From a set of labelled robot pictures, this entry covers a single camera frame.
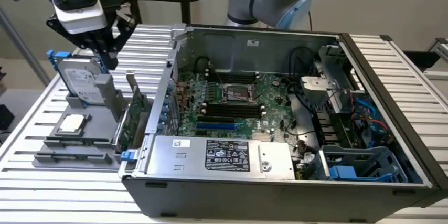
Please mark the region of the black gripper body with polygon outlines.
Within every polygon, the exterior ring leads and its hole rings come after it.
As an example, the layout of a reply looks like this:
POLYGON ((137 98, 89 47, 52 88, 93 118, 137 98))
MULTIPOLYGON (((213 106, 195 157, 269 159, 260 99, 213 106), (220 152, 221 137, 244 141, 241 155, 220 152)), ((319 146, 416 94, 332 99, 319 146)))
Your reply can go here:
POLYGON ((121 9, 123 0, 68 0, 68 32, 81 32, 101 29, 97 35, 99 54, 103 32, 115 19, 112 15, 121 9))

